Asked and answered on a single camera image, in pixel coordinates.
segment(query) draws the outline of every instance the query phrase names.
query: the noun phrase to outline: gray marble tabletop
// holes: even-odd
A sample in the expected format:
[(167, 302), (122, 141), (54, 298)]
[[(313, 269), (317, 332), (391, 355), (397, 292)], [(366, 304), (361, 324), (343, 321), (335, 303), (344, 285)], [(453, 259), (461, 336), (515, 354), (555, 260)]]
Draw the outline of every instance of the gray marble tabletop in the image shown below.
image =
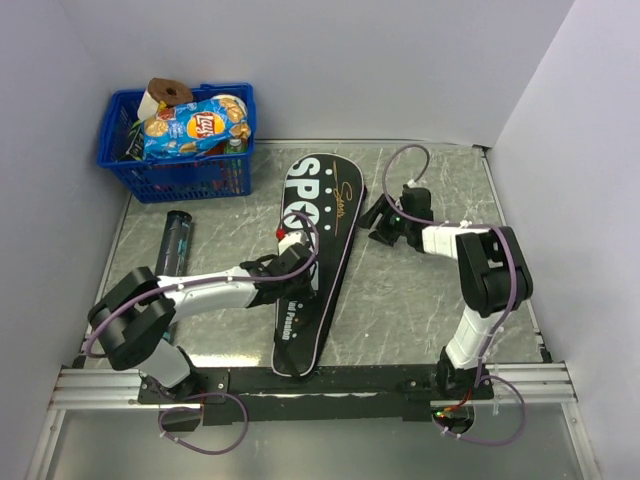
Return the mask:
[[(356, 162), (369, 190), (366, 208), (382, 193), (385, 162), (397, 146), (380, 144), (262, 144), (252, 159), (247, 197), (143, 205), (131, 200), (110, 266), (107, 288), (129, 270), (154, 268), (166, 212), (186, 210), (194, 230), (188, 274), (225, 270), (273, 253), (284, 175), (297, 159), (318, 152)], [(430, 146), (433, 160), (420, 184), (432, 192), (437, 220), (499, 223), (500, 216), (479, 149)], [(392, 194), (424, 166), (423, 154), (405, 152), (392, 167)], [(418, 254), (404, 239), (386, 247), (358, 233), (322, 354), (323, 365), (434, 363), (460, 320), (463, 301), (455, 261)], [(175, 343), (197, 366), (268, 366), (274, 307), (219, 310), (178, 324)], [(539, 362), (529, 309), (523, 305), (492, 347), (493, 362)], [(106, 367), (103, 361), (87, 366)]]

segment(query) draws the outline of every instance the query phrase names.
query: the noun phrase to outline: toilet paper roll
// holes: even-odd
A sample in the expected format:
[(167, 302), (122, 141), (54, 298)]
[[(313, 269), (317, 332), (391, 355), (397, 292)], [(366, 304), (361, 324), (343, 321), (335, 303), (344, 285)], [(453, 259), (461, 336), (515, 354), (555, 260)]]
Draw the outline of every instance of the toilet paper roll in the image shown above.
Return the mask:
[(160, 102), (168, 107), (193, 102), (191, 89), (185, 84), (165, 78), (152, 78), (138, 107), (138, 118), (146, 120), (158, 111)]

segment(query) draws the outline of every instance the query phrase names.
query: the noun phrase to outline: blue plastic basket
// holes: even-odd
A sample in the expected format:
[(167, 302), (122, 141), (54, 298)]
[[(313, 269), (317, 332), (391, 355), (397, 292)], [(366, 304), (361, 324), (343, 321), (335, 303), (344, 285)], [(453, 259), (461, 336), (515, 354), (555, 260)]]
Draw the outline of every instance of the blue plastic basket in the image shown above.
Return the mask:
[(198, 159), (118, 161), (129, 147), (129, 130), (138, 119), (137, 110), (144, 90), (116, 92), (102, 122), (97, 162), (111, 170), (142, 203), (236, 197), (251, 193), (251, 154), (257, 126), (253, 88), (248, 83), (203, 84), (191, 91), (196, 102), (221, 93), (235, 95), (244, 101), (251, 127), (247, 150), (240, 154)]

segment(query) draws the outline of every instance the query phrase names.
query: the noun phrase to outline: lay's chip bag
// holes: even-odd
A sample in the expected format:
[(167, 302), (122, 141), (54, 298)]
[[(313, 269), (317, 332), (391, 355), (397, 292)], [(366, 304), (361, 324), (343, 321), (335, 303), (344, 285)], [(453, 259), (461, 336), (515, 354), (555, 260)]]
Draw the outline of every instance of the lay's chip bag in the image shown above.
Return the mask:
[(144, 159), (204, 156), (230, 138), (247, 140), (247, 107), (232, 95), (160, 110), (144, 122)]

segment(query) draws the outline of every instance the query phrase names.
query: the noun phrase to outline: white wall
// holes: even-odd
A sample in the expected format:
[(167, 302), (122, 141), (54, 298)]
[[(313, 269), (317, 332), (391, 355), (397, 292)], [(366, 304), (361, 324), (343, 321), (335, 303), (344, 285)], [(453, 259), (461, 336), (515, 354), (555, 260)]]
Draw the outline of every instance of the white wall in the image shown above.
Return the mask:
[(638, 18), (635, 1), (576, 0), (490, 154), (543, 334), (616, 480), (640, 472)]
[(573, 0), (61, 0), (111, 88), (246, 80), (262, 138), (493, 145)]
[(77, 352), (124, 192), (94, 165), (108, 99), (60, 5), (0, 15), (0, 477), (24, 477)]

